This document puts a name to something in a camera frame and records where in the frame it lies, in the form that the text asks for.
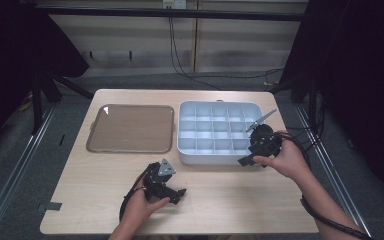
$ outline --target human hand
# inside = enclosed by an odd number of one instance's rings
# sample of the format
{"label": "human hand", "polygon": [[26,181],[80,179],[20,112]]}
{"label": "human hand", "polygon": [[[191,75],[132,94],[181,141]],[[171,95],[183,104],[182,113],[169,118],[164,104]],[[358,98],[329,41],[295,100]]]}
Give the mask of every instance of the human hand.
{"label": "human hand", "polygon": [[148,202],[145,197],[143,178],[135,186],[135,192],[127,202],[123,218],[114,230],[110,239],[130,239],[139,227],[145,223],[156,210],[164,207],[170,198],[166,197],[156,202]]}
{"label": "human hand", "polygon": [[[286,131],[278,131],[280,134],[289,136]],[[275,158],[255,156],[254,162],[270,166],[285,177],[296,181],[299,176],[310,172],[300,149],[290,140],[282,138],[282,148]]]}

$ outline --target metal frame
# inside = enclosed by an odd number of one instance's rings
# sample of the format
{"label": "metal frame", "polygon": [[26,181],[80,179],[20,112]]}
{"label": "metal frame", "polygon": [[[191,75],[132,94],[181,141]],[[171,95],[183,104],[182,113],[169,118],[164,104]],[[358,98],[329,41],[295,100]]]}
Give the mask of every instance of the metal frame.
{"label": "metal frame", "polygon": [[332,187],[335,190],[335,193],[338,196],[342,207],[344,208],[345,212],[350,216],[350,218],[358,226],[362,227],[369,236],[371,236],[370,231],[367,228],[366,223],[360,211],[357,209],[357,206],[355,205],[354,201],[349,195],[344,183],[342,182],[341,177],[336,171],[335,165],[333,164],[329,154],[327,153],[325,147],[323,146],[323,143],[320,140],[317,140],[318,136],[314,134],[312,129],[310,128],[311,126],[309,123],[310,119],[307,113],[305,112],[304,108],[300,104],[296,104],[295,108],[301,120],[301,123],[306,128],[306,132],[311,143],[314,144],[313,145],[314,150],[316,151],[316,154],[319,157],[320,163],[322,164],[327,174],[327,177],[332,183]]}
{"label": "metal frame", "polygon": [[57,103],[50,104],[49,108],[44,113],[43,115],[44,121],[42,126],[38,129],[35,135],[32,135],[30,137],[30,140],[26,148],[24,149],[24,152],[21,154],[20,159],[18,160],[10,177],[5,183],[5,186],[0,192],[0,222],[2,220],[2,217],[5,214],[6,209],[8,208],[12,200],[12,197],[15,194],[15,191],[18,185],[20,184],[25,172],[27,171],[29,163],[33,158],[34,153],[36,152],[37,147],[42,141],[43,135],[45,134],[46,129],[48,128],[49,123],[53,118],[55,108],[57,107],[57,105],[58,105]]}
{"label": "metal frame", "polygon": [[310,16],[297,13],[261,13],[151,8],[61,7],[46,5],[36,6],[35,8],[38,11],[43,11],[52,15],[206,18],[294,22],[301,22],[304,19],[310,18]]}

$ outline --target clear plastic lid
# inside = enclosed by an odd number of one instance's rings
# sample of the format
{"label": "clear plastic lid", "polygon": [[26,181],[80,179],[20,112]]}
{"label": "clear plastic lid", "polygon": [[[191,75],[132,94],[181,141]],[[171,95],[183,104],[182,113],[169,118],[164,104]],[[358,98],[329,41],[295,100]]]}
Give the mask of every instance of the clear plastic lid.
{"label": "clear plastic lid", "polygon": [[165,153],[173,142],[174,110],[161,105],[102,106],[92,124],[90,152]]}

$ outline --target forearm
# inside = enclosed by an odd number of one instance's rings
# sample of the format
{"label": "forearm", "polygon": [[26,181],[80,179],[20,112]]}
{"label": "forearm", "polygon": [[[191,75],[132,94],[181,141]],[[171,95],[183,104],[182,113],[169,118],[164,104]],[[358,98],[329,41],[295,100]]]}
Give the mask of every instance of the forearm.
{"label": "forearm", "polygon": [[[361,231],[342,208],[330,197],[324,187],[310,171],[306,174],[301,174],[298,178],[294,179],[294,181],[301,189],[303,196],[314,211],[334,222]],[[327,226],[318,220],[316,220],[316,225],[322,238],[325,240],[355,239],[355,237]]]}
{"label": "forearm", "polygon": [[133,238],[137,228],[125,223],[120,223],[111,234],[109,240],[130,240]]}

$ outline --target metal bar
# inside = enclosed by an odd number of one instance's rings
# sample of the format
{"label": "metal bar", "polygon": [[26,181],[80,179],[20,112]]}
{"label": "metal bar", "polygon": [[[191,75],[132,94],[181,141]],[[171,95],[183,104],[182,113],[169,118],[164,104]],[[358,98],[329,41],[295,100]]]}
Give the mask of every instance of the metal bar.
{"label": "metal bar", "polygon": [[311,130],[318,134],[317,132],[317,121],[316,121],[316,115],[317,115],[317,82],[314,79],[314,76],[311,76],[311,85],[310,85],[310,92],[308,97],[308,118],[309,118],[309,125],[311,127]]}
{"label": "metal bar", "polygon": [[93,93],[84,90],[83,88],[77,86],[76,84],[74,84],[73,82],[69,81],[65,77],[62,77],[62,76],[60,76],[58,74],[52,74],[52,77],[53,77],[53,79],[55,81],[61,83],[62,85],[66,86],[67,88],[73,90],[74,92],[82,95],[83,97],[85,97],[87,99],[92,99],[93,96],[94,96]]}
{"label": "metal bar", "polygon": [[42,137],[46,132],[46,129],[48,128],[49,123],[52,120],[56,106],[57,106],[56,103],[51,104],[49,106],[49,109],[44,113],[44,116],[43,116],[44,121],[43,121],[42,127],[39,128],[37,134],[31,136],[26,148],[24,149],[24,152],[21,154],[21,157],[17,162],[17,165],[15,166],[10,177],[5,183],[5,186],[2,188],[0,192],[0,221],[4,216],[5,211],[8,208],[11,202],[11,199],[14,196],[15,191],[27,170],[27,167],[37,147],[42,141]]}
{"label": "metal bar", "polygon": [[41,94],[41,86],[39,80],[39,72],[34,71],[34,76],[32,78],[32,102],[33,102],[33,131],[32,135],[35,135],[37,131],[40,129],[40,126],[43,123],[43,110],[42,110],[42,94]]}
{"label": "metal bar", "polygon": [[310,17],[299,13],[232,12],[187,9],[99,8],[46,5],[36,6],[35,9],[51,15],[207,18],[292,22],[301,22],[305,18]]}
{"label": "metal bar", "polygon": [[322,164],[330,182],[332,183],[332,187],[335,190],[335,193],[338,196],[342,207],[344,208],[345,212],[347,212],[348,215],[352,218],[352,220],[358,226],[363,228],[369,236],[371,236],[369,229],[367,228],[366,223],[364,222],[364,219],[361,216],[360,211],[357,209],[357,206],[355,205],[354,201],[349,195],[344,183],[342,182],[341,177],[339,176],[332,160],[330,159],[329,154],[327,153],[325,147],[323,146],[323,143],[321,141],[316,141],[318,137],[317,135],[314,135],[313,131],[311,131],[310,129],[307,113],[305,112],[304,108],[301,105],[298,105],[298,104],[295,105],[295,109],[298,112],[301,123],[307,129],[306,131],[307,131],[308,137],[310,138],[311,142],[314,144],[314,150],[316,151],[319,157],[320,163]]}

